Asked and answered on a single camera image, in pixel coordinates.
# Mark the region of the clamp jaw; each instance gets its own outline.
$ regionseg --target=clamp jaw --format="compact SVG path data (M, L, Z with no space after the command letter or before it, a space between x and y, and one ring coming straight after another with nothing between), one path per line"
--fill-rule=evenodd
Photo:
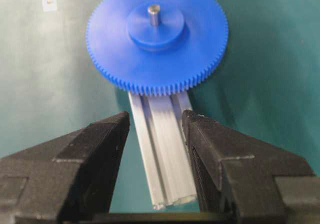
M182 119L201 213L108 214L122 112L0 159L0 223L320 223L320 179L302 157L192 111Z
M320 179L304 158L192 111L182 119L201 211L239 224L320 222Z

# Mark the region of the sticker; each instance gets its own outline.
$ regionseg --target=sticker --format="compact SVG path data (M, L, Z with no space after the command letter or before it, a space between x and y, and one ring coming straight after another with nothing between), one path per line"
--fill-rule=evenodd
M42 0L42 7L44 12L56 11L57 10L57 0Z

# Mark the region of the green table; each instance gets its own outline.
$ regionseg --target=green table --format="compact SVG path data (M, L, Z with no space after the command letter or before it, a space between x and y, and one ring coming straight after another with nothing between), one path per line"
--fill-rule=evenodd
M56 12L43 12L41 0L0 0L1 157L130 111L87 54L99 1L57 0ZM196 112L302 155L320 174L318 1L218 0L230 25L226 55L189 96ZM166 211L187 210L197 203ZM132 119L111 211L153 211Z

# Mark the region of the blue gear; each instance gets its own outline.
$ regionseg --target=blue gear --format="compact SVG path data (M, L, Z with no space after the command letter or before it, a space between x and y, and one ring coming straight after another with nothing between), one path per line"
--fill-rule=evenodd
M147 7L160 4L151 26ZM99 72L140 95L171 95L204 81L221 61L228 21L216 0L103 0L86 44Z

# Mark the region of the metal shaft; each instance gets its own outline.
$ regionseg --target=metal shaft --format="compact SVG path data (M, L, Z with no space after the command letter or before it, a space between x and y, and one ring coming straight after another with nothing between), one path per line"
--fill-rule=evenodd
M152 26L158 26L160 24L160 5L153 4L148 7L148 14L150 17L150 23Z

